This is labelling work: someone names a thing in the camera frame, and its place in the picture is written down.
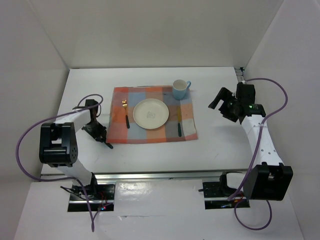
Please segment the gold knife green handle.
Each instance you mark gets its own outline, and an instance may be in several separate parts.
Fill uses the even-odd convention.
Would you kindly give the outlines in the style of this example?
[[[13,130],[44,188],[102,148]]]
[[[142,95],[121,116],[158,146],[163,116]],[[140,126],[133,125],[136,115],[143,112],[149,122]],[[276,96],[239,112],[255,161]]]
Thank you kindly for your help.
[[[181,115],[181,107],[180,106],[177,107],[177,119],[178,119],[178,124],[177,124],[178,136],[181,137],[182,136],[182,129],[181,129],[182,115]]]

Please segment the gold fork green handle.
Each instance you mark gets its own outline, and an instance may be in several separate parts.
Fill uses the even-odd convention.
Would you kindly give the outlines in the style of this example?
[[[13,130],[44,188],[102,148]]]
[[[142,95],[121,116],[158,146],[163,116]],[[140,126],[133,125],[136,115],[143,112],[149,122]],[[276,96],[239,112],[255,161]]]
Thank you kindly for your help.
[[[129,122],[129,116],[128,116],[128,102],[127,102],[126,99],[122,99],[122,107],[124,108],[124,111],[125,111],[126,127],[129,129],[130,128],[130,122]]]

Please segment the light blue mug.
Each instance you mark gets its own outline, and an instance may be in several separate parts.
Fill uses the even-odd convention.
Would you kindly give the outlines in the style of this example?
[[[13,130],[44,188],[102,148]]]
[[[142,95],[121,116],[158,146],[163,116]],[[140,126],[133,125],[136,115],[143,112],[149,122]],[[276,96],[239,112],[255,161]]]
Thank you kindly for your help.
[[[176,100],[182,100],[191,86],[190,81],[177,79],[172,84],[172,94]]]

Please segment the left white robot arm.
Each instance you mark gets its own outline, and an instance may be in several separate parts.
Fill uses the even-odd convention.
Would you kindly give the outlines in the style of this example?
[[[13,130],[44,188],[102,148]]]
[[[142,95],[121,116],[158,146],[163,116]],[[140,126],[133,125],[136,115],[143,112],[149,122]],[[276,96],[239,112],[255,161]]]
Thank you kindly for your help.
[[[96,100],[87,99],[84,106],[75,107],[70,115],[44,123],[40,128],[40,162],[71,178],[75,189],[88,200],[97,197],[99,187],[95,174],[79,160],[76,133],[82,130],[95,141],[106,143],[107,130],[97,120],[98,109]]]

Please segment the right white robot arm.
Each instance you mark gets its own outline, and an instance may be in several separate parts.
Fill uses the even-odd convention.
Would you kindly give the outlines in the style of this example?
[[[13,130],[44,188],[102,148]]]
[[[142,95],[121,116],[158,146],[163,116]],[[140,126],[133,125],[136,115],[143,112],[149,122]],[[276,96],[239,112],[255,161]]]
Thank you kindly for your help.
[[[228,172],[218,184],[223,196],[232,200],[243,193],[248,200],[282,201],[293,177],[291,166],[284,165],[269,133],[264,107],[255,103],[256,91],[252,84],[238,83],[235,92],[223,87],[208,106],[218,109],[222,116],[239,122],[244,129],[252,159],[245,174]]]

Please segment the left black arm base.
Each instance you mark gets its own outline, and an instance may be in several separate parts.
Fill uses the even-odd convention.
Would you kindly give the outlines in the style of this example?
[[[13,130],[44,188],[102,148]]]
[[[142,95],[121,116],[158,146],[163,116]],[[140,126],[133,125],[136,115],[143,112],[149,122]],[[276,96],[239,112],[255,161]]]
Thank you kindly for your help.
[[[60,188],[69,194],[68,212],[75,213],[89,211],[85,195],[80,191],[78,186],[60,186]],[[115,184],[98,184],[96,186],[96,193],[88,191],[87,194],[91,211],[113,212],[115,188]]]

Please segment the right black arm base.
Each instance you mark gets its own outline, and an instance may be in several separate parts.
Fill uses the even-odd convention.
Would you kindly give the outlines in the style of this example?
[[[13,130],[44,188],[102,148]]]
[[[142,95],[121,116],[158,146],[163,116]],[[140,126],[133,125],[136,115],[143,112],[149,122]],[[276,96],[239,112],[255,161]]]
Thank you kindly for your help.
[[[234,191],[223,189],[218,181],[203,182],[198,192],[203,194],[206,210],[234,209],[236,205],[238,208],[250,208],[250,203],[243,193],[239,193],[235,199],[228,201],[227,198]]]

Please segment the cream ceramic plate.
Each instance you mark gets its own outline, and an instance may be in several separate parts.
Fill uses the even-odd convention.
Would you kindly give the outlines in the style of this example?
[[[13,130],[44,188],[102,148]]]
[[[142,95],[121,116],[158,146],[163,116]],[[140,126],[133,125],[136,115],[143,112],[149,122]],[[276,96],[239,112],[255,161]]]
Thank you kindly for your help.
[[[159,99],[148,98],[140,101],[133,109],[135,123],[146,130],[163,126],[169,118],[169,108]]]

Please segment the orange blue checkered cloth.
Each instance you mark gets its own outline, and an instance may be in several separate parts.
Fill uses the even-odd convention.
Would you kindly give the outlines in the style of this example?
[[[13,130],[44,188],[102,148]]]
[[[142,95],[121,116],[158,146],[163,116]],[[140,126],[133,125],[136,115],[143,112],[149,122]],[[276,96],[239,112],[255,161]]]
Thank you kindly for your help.
[[[183,99],[176,100],[173,97],[172,89],[173,87],[169,85],[114,88],[106,142],[112,144],[153,144],[197,140],[191,93],[187,90]],[[129,129],[126,126],[122,99],[127,100]],[[133,110],[140,101],[145,99],[158,99],[167,105],[169,117],[163,126],[157,129],[144,129],[135,123]],[[178,106],[180,106],[182,117],[181,137],[178,135]]]

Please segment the gold spoon green handle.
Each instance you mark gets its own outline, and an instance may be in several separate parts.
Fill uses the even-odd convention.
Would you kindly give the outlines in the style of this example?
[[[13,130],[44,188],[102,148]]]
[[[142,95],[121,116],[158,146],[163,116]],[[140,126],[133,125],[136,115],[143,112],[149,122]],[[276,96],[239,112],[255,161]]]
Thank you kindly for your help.
[[[110,143],[105,143],[106,144],[106,146],[108,147],[108,148],[110,148],[110,149],[113,149],[114,147],[110,144]]]

